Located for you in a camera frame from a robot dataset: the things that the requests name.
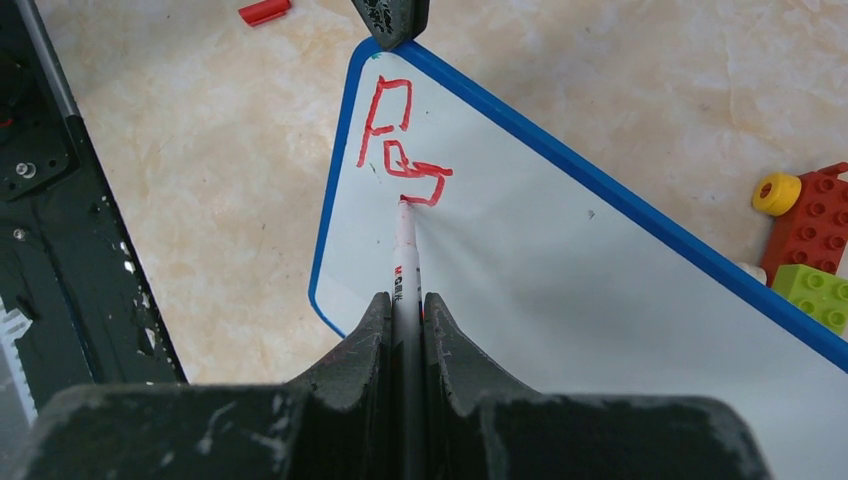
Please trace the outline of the red marker cap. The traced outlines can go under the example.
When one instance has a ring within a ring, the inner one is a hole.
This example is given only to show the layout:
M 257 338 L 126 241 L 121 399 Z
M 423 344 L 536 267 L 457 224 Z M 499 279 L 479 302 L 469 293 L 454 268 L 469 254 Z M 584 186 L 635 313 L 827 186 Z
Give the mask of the red marker cap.
M 248 26 L 257 27 L 285 16 L 290 8 L 290 0 L 262 0 L 240 8 L 238 14 Z

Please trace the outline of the white whiteboard marker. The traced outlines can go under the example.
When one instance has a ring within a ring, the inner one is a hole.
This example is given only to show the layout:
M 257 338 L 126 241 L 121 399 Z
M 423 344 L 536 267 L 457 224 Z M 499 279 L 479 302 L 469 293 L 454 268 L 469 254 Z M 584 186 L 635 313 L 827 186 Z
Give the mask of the white whiteboard marker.
M 427 467 L 420 339 L 420 261 L 413 208 L 404 195 L 398 202 L 393 255 L 392 342 L 398 366 L 400 477 L 423 479 Z

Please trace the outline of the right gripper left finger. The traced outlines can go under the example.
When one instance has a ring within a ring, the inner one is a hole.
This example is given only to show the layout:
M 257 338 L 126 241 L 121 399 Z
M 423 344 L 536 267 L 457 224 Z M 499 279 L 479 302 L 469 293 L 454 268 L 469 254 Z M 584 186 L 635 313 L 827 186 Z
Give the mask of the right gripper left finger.
M 391 300 L 281 384 L 82 385 L 56 395 L 9 479 L 389 479 Z

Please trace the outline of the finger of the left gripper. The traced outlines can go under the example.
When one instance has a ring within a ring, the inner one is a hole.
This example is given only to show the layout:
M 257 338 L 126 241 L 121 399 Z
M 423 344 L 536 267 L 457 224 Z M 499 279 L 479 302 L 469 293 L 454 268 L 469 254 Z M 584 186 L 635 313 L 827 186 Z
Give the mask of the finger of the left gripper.
M 427 27 L 430 11 L 429 0 L 398 0 L 399 42 L 414 40 Z
M 391 50 L 402 40 L 401 2 L 395 0 L 353 0 L 352 4 L 370 35 L 383 50 Z

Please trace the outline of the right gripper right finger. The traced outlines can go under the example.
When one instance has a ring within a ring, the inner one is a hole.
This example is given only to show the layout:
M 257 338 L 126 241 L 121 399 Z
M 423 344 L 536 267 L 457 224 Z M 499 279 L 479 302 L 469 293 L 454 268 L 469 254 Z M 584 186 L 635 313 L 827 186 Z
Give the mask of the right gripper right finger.
M 434 479 L 767 479 L 744 420 L 701 396 L 543 394 L 423 305 Z

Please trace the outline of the blue framed whiteboard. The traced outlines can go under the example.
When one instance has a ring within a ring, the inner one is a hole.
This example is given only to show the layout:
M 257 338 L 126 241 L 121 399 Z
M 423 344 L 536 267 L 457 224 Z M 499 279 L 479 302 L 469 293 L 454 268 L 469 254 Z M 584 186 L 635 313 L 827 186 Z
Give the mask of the blue framed whiteboard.
M 847 475 L 847 345 L 416 43 L 350 59 L 308 297 L 349 334 L 392 287 L 398 203 L 422 289 L 551 393 L 729 404 L 777 479 Z

